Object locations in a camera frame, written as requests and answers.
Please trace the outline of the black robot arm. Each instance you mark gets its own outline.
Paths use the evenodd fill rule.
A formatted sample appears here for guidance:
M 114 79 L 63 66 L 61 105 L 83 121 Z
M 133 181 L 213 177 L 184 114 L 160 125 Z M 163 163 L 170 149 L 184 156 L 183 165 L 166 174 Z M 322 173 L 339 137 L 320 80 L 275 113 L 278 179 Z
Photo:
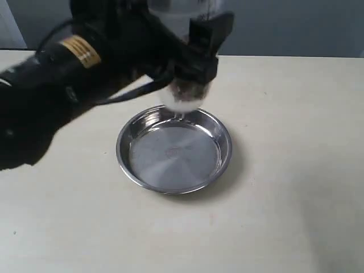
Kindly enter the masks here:
M 62 127 L 95 106 L 158 92 L 202 105 L 234 13 L 215 1 L 70 1 L 71 18 L 1 72 L 1 170 L 35 165 Z

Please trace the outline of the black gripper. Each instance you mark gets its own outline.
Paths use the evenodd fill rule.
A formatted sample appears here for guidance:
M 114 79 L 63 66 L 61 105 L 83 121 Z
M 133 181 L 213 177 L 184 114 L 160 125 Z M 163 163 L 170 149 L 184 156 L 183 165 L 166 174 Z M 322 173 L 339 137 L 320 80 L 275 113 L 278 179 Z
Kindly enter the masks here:
M 70 82 L 102 87 L 139 69 L 162 88 L 175 78 L 205 85 L 217 75 L 217 53 L 231 34 L 234 13 L 191 19 L 185 44 L 150 13 L 148 1 L 70 1 L 73 38 L 87 52 Z

